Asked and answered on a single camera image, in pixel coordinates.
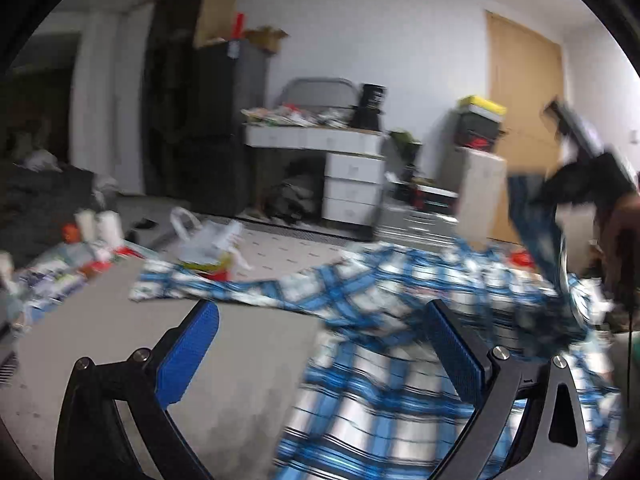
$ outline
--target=cardboard box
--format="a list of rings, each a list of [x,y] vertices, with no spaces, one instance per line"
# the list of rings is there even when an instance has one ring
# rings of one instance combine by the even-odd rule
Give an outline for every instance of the cardboard box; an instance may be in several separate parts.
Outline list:
[[[231,39],[236,18],[236,0],[201,0],[193,47]]]
[[[278,28],[261,27],[256,30],[246,30],[244,37],[247,38],[252,44],[263,48],[267,52],[277,54],[280,51],[280,40],[286,38],[288,34]]]

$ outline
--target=plaid shirt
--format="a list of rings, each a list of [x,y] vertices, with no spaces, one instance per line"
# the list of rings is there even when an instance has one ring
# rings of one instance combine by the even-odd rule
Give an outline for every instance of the plaid shirt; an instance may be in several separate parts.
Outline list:
[[[586,288],[572,281],[570,293],[582,312],[591,311]],[[489,346],[506,346],[523,359],[564,349],[582,406],[591,474],[606,472],[613,462],[618,394],[600,378],[606,365],[598,345],[585,339],[588,323],[575,320],[548,282],[510,269],[495,251],[476,253],[460,242],[436,255],[371,244],[345,252],[335,264],[253,283],[211,282],[149,260],[130,293],[132,300],[239,301],[324,319],[276,452],[278,480],[430,475],[473,413],[458,398],[421,322],[424,305],[435,296]],[[481,478],[499,471],[524,403],[514,404]]]

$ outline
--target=yellow box lid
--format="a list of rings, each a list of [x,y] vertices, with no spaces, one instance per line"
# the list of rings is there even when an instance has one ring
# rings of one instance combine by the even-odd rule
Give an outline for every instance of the yellow box lid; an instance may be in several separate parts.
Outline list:
[[[493,101],[489,101],[489,99],[484,99],[479,95],[469,95],[467,97],[464,97],[460,99],[460,101],[458,101],[458,105],[460,107],[469,105],[479,106],[497,115],[504,115],[505,113],[507,113],[506,107],[499,105],[498,103],[494,103]]]

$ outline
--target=metal screw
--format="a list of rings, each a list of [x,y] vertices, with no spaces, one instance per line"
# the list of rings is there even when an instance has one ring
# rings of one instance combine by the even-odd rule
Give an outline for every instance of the metal screw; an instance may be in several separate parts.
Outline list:
[[[551,359],[553,364],[555,364],[558,368],[566,368],[566,361],[562,356],[556,355],[553,359]]]
[[[491,353],[496,359],[500,359],[500,361],[506,361],[511,355],[504,346],[494,346]]]
[[[133,352],[133,360],[139,363],[145,362],[149,359],[151,355],[151,350],[149,348],[138,348],[135,352]]]
[[[91,364],[91,359],[88,357],[81,357],[76,361],[76,370],[86,370]]]

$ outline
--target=white desk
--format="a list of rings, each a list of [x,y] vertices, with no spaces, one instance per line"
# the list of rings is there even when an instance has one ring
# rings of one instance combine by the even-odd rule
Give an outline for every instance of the white desk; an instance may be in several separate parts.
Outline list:
[[[247,125],[245,143],[254,148],[327,152],[322,217],[371,225],[382,190],[383,139],[378,132],[346,128]]]

